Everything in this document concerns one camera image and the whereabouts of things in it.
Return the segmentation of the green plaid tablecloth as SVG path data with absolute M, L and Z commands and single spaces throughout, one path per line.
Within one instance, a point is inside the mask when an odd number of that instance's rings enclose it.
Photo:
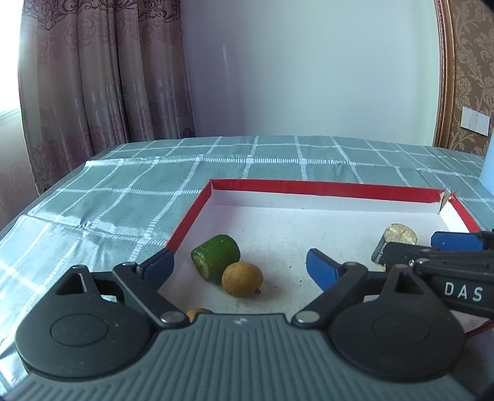
M 452 190 L 484 230 L 484 159 L 455 150 L 331 136 L 225 136 L 119 145 L 85 162 L 1 233 L 1 390 L 24 379 L 14 335 L 71 266 L 143 261 L 210 179 L 280 179 Z

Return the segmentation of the dark eggplant piece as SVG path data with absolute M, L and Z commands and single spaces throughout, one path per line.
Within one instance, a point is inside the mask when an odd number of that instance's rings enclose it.
M 412 229 L 400 223 L 393 223 L 384 230 L 378 245 L 376 245 L 371 255 L 371 261 L 384 267 L 383 251 L 388 243 L 398 242 L 407 245 L 416 245 L 417 241 L 418 236 Z

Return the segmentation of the white wall switch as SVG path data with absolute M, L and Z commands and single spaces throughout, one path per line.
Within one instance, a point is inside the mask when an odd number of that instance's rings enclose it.
M 490 117 L 475 110 L 463 107 L 461 111 L 461 128 L 477 134 L 488 136 Z

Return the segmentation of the red shallow cardboard box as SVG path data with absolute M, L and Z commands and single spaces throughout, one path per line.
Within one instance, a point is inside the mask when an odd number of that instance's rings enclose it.
M 283 313 L 292 317 L 321 292 L 307 273 L 306 256 L 317 248 L 338 262 L 376 270 L 372 253 L 385 229 L 400 223 L 421 245 L 438 230 L 473 232 L 478 225 L 445 190 L 293 180 L 211 180 L 197 196 L 167 247 L 173 273 L 159 292 L 183 311 Z M 244 262 L 263 273 L 260 293 L 228 295 L 206 282 L 190 253 L 218 234 L 232 237 Z

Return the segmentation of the blue electric kettle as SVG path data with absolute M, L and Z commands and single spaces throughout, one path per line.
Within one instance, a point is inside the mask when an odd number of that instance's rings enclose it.
M 484 164 L 479 176 L 481 185 L 492 195 L 494 195 L 494 131 L 490 136 Z

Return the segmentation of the green cucumber piece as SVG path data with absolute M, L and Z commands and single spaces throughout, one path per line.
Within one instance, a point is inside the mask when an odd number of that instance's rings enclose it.
M 193 265 L 202 279 L 219 282 L 224 270 L 240 260 L 240 248 L 228 235 L 216 235 L 191 251 Z

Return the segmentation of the gold framed padded headboard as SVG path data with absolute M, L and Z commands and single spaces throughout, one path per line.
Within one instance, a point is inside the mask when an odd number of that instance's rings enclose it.
M 440 98 L 433 145 L 484 156 L 490 136 L 461 127 L 464 107 L 493 116 L 493 5 L 436 1 Z

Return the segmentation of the brown longan fruit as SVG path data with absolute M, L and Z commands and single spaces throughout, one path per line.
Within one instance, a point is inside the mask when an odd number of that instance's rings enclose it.
M 229 295 L 241 298 L 257 292 L 263 281 L 263 273 L 256 265 L 234 262 L 224 270 L 221 283 Z
M 201 314 L 212 314 L 213 312 L 207 308 L 193 308 L 186 312 L 189 322 L 193 323 Z

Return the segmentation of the brown patterned curtain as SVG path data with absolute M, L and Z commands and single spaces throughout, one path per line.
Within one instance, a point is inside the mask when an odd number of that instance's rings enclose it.
M 19 49 L 23 133 L 48 190 L 114 145 L 191 137 L 179 1 L 26 1 Z

